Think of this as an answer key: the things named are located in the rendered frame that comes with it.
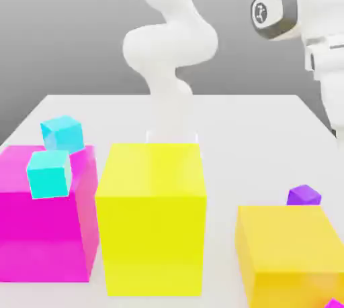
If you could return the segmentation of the large yellow box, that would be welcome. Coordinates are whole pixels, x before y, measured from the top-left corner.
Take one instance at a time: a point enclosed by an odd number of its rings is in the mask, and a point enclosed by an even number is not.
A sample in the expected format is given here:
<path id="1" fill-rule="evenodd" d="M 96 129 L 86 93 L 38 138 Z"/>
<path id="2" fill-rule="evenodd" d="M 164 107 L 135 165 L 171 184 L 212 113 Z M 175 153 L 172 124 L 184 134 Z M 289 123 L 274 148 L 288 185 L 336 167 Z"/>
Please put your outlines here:
<path id="1" fill-rule="evenodd" d="M 95 194 L 108 295 L 201 295 L 206 200 L 197 144 L 113 144 Z"/>

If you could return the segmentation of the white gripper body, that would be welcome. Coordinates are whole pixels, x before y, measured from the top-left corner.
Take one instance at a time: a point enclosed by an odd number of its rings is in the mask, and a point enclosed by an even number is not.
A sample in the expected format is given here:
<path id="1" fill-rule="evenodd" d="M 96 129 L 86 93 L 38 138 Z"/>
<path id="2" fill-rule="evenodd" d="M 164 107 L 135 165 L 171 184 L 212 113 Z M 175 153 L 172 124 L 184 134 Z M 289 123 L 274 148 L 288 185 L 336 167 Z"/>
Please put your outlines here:
<path id="1" fill-rule="evenodd" d="M 337 145 L 344 150 L 344 70 L 316 71 L 320 82 L 321 99 Z"/>

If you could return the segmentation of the small cyan cube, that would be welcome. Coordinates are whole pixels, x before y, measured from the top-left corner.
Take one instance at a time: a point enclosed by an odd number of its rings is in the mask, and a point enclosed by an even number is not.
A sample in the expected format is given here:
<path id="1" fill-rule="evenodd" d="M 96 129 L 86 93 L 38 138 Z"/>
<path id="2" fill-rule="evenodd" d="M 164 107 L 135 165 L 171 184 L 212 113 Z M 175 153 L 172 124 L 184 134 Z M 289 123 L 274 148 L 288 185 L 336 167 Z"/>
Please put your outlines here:
<path id="1" fill-rule="evenodd" d="M 63 115 L 43 121 L 40 127 L 47 150 L 65 150 L 73 154 L 85 148 L 82 125 L 71 116 Z"/>
<path id="2" fill-rule="evenodd" d="M 33 152 L 26 172 L 33 199 L 69 196 L 73 174 L 67 151 Z"/>

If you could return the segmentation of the large orange box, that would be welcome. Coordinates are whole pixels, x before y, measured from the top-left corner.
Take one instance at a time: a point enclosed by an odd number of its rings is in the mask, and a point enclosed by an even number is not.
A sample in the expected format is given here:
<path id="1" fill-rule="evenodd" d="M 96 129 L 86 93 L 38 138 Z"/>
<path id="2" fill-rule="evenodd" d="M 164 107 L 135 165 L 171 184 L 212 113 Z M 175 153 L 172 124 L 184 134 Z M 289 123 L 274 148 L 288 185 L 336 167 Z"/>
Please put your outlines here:
<path id="1" fill-rule="evenodd" d="M 235 246 L 249 308 L 344 304 L 344 243 L 321 206 L 240 206 Z"/>

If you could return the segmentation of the large magenta box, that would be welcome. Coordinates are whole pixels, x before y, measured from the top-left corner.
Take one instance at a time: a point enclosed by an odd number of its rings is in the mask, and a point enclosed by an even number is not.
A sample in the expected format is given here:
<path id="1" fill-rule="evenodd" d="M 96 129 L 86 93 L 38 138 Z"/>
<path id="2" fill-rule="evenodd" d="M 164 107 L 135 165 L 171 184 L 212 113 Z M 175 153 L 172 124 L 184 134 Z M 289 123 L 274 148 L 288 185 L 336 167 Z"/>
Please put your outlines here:
<path id="1" fill-rule="evenodd" d="M 68 197 L 34 200 L 26 167 L 43 146 L 0 152 L 0 283 L 86 283 L 99 245 L 93 146 L 71 154 Z"/>

